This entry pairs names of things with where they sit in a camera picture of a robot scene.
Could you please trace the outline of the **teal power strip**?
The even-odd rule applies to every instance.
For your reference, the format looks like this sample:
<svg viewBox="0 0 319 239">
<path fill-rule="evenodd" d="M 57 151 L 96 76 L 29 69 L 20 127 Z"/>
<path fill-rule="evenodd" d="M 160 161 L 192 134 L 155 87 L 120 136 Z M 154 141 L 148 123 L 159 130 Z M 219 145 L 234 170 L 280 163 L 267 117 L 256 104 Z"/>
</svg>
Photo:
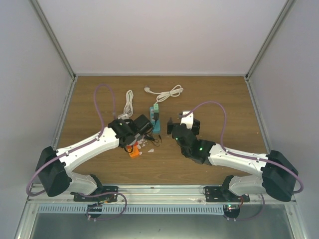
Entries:
<svg viewBox="0 0 319 239">
<path fill-rule="evenodd" d="M 153 115 L 154 115 L 154 110 L 153 110 L 153 106 L 150 107 L 150 121 L 153 125 L 153 133 L 154 134 L 160 134 L 161 131 L 161 127 L 160 127 L 160 119 L 158 121 L 154 121 L 153 120 Z"/>
</svg>

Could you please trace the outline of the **black charger adapter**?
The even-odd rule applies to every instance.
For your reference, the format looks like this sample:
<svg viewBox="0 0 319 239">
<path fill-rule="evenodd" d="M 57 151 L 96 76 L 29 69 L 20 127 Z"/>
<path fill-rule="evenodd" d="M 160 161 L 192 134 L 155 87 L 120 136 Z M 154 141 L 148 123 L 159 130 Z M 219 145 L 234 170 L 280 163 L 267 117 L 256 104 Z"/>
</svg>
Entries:
<svg viewBox="0 0 319 239">
<path fill-rule="evenodd" d="M 159 120 L 159 113 L 154 113 L 153 120 L 158 121 Z"/>
</svg>

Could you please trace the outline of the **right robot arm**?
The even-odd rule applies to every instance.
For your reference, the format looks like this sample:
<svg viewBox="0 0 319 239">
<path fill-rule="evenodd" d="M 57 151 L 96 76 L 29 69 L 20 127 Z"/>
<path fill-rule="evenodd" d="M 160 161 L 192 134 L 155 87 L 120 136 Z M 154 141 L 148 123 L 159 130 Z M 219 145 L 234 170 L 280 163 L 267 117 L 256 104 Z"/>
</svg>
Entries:
<svg viewBox="0 0 319 239">
<path fill-rule="evenodd" d="M 200 122 L 167 122 L 167 133 L 180 146 L 184 157 L 197 164 L 223 166 L 248 173 L 248 176 L 227 176 L 222 184 L 221 197 L 231 202 L 244 194 L 268 194 L 289 202 L 294 194 L 298 171 L 279 151 L 253 154 L 223 147 L 209 140 L 198 139 Z"/>
</svg>

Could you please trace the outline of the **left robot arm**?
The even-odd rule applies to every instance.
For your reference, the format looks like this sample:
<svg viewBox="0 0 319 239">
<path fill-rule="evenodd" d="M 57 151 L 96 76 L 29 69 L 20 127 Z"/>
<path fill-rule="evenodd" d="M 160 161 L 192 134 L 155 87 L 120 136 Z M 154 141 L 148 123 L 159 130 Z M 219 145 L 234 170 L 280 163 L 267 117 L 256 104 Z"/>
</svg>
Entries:
<svg viewBox="0 0 319 239">
<path fill-rule="evenodd" d="M 133 146 L 152 129 L 150 120 L 140 115 L 135 120 L 115 119 L 103 131 L 74 145 L 54 150 L 45 148 L 36 166 L 36 173 L 49 197 L 64 192 L 87 196 L 91 201 L 101 199 L 105 189 L 93 174 L 82 175 L 74 169 L 108 150 Z"/>
</svg>

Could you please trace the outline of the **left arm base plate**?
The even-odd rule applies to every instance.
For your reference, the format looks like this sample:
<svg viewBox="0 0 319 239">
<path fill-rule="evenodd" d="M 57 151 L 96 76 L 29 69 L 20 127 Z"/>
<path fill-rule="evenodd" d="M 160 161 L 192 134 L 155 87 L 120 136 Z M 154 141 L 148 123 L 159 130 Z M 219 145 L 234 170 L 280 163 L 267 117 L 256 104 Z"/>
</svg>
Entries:
<svg viewBox="0 0 319 239">
<path fill-rule="evenodd" d="M 102 186 L 96 189 L 89 196 L 82 196 L 79 193 L 71 192 L 74 202 L 91 202 L 91 203 L 111 203 L 117 201 L 118 186 Z"/>
</svg>

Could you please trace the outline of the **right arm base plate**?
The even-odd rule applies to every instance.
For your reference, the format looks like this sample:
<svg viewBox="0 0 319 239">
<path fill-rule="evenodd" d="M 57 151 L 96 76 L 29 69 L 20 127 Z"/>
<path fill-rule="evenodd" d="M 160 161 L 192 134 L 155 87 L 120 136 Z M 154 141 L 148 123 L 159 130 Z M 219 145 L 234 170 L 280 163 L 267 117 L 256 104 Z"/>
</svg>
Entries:
<svg viewBox="0 0 319 239">
<path fill-rule="evenodd" d="M 223 203 L 244 203 L 250 202 L 250 197 L 246 195 L 237 196 L 230 192 L 228 189 L 224 189 L 222 186 L 205 186 L 203 188 L 203 194 L 206 202 L 223 202 Z"/>
</svg>

